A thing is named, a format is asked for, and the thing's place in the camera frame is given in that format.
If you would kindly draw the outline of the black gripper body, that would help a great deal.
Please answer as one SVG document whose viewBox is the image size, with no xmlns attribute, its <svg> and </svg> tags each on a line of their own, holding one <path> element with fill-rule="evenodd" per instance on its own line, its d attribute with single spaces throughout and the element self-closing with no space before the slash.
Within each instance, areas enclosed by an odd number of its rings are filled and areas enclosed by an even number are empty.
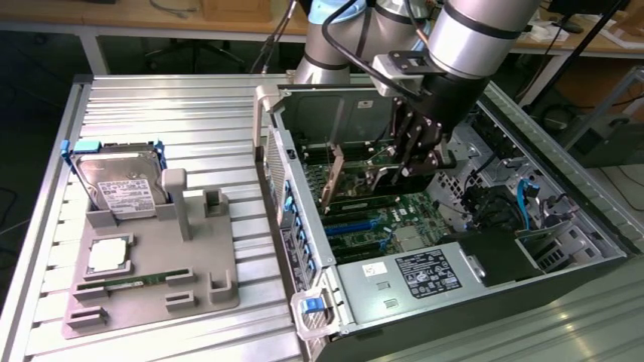
<svg viewBox="0 0 644 362">
<path fill-rule="evenodd" d="M 424 117 L 441 124 L 444 132 L 452 132 L 465 119 L 488 83 L 488 78 L 465 79 L 449 73 L 427 75 L 421 82 L 420 99 L 409 103 Z"/>
</svg>

